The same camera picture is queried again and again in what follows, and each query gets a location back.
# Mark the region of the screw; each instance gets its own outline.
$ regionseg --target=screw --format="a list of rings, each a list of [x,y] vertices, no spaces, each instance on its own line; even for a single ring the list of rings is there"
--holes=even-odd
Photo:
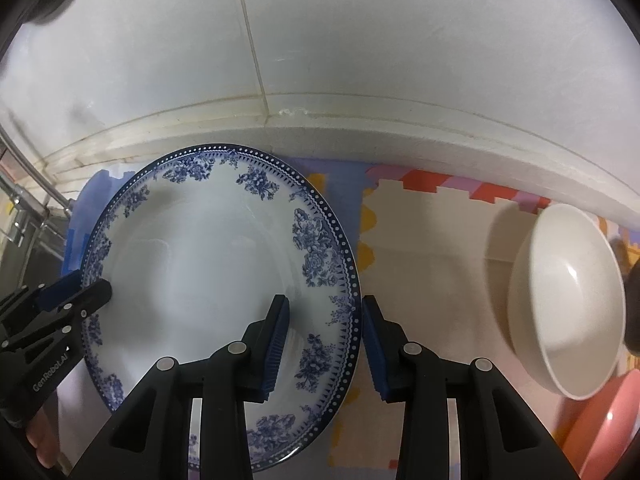
[[[241,354],[246,350],[246,345],[242,341],[233,341],[226,349],[230,354]]]
[[[422,347],[418,343],[406,343],[402,350],[404,350],[405,354],[419,355],[422,352]]]
[[[172,357],[161,357],[158,359],[156,363],[156,368],[161,372],[165,372],[167,370],[171,370],[174,367],[174,358]]]
[[[494,367],[494,364],[491,361],[489,361],[489,359],[485,359],[484,357],[481,357],[476,360],[476,368],[482,372],[488,372],[493,367]]]

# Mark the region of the metal rail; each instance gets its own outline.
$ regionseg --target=metal rail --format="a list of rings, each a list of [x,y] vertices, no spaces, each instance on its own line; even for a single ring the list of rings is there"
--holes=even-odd
[[[60,193],[53,184],[50,183],[38,170],[33,167],[33,164],[22,154],[15,143],[9,137],[9,134],[0,124],[0,140],[4,143],[9,153],[11,153],[20,166],[27,172],[27,174],[36,181],[36,183],[44,189],[47,194],[52,197],[53,200],[58,202],[65,215],[69,218],[71,216],[71,202],[67,200],[62,193]]]

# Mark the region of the white bowl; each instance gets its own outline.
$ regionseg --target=white bowl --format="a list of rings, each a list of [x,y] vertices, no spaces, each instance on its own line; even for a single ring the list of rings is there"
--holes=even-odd
[[[609,379],[625,329],[613,252],[579,209],[543,211],[513,265],[509,329],[518,358],[547,390],[582,400]]]

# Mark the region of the bowl rim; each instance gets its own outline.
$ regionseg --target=bowl rim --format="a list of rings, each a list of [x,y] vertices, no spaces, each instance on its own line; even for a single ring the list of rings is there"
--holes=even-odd
[[[606,247],[607,249],[607,254],[610,255],[610,264],[613,266],[612,268],[615,270],[614,275],[617,277],[617,284],[618,284],[618,291],[620,294],[620,302],[618,302],[620,304],[620,309],[622,310],[622,326],[620,327],[620,337],[619,337],[619,341],[618,341],[618,350],[616,351],[616,357],[615,359],[612,360],[612,364],[610,366],[610,369],[607,373],[607,376],[603,378],[602,381],[600,381],[600,384],[594,388],[592,391],[590,391],[587,395],[582,395],[582,396],[578,396],[575,394],[572,394],[571,392],[569,392],[564,386],[562,386],[562,384],[560,383],[560,381],[558,380],[558,377],[556,376],[556,373],[554,372],[551,363],[549,361],[548,355],[546,354],[546,349],[543,347],[541,339],[540,339],[540,320],[538,319],[538,313],[537,313],[537,309],[535,308],[536,305],[536,295],[534,292],[534,277],[533,277],[533,261],[534,261],[534,247],[536,245],[536,241],[538,240],[538,237],[540,236],[540,225],[542,224],[542,222],[545,221],[546,218],[548,218],[550,216],[550,214],[553,214],[553,212],[558,211],[558,210],[567,210],[570,211],[571,214],[573,214],[576,219],[578,219],[578,221],[584,222],[585,225],[589,225],[589,228],[592,228],[594,233],[597,233],[597,235],[594,236],[594,239],[599,239],[602,241],[603,245]],[[533,318],[533,325],[534,325],[534,335],[536,338],[536,343],[538,344],[538,349],[540,350],[540,355],[542,355],[542,359],[545,363],[545,368],[549,373],[549,376],[551,377],[551,380],[553,381],[554,385],[556,386],[556,388],[565,396],[565,397],[569,397],[570,399],[573,400],[585,400],[585,399],[589,399],[590,397],[593,397],[594,394],[596,394],[597,392],[599,392],[602,387],[607,383],[607,381],[610,379],[611,375],[613,374],[613,371],[616,368],[616,365],[618,364],[618,356],[620,354],[620,347],[622,346],[622,343],[624,341],[624,336],[625,336],[625,327],[626,327],[626,304],[625,304],[625,288],[624,288],[624,284],[622,281],[622,275],[620,273],[620,268],[618,267],[618,261],[616,260],[615,254],[613,253],[613,249],[611,249],[611,246],[609,245],[609,241],[607,240],[607,238],[605,237],[605,235],[602,233],[602,231],[594,224],[593,220],[587,215],[587,213],[585,213],[584,211],[582,211],[581,209],[578,209],[577,207],[574,207],[572,205],[569,204],[565,204],[565,203],[555,203],[550,205],[549,207],[547,207],[542,213],[540,213],[540,215],[538,216],[536,223],[533,227],[533,230],[531,232],[531,238],[530,238],[530,246],[529,246],[529,286],[530,286],[530,298],[531,298],[531,315]]]

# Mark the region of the tile grout line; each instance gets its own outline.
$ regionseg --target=tile grout line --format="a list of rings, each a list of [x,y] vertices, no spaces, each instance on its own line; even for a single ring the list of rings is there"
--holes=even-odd
[[[264,105],[265,116],[269,117],[269,105],[267,104],[267,94],[264,91],[264,84],[262,83],[262,75],[260,74],[260,66],[258,65],[258,56],[255,53],[254,37],[251,34],[251,27],[249,26],[249,14],[246,10],[245,0],[240,0],[242,6],[242,14],[244,15],[244,26],[246,27],[246,33],[249,37],[249,46],[251,48],[251,55],[254,57],[255,75],[258,78],[258,85],[260,85],[260,93],[262,94],[262,104]]]

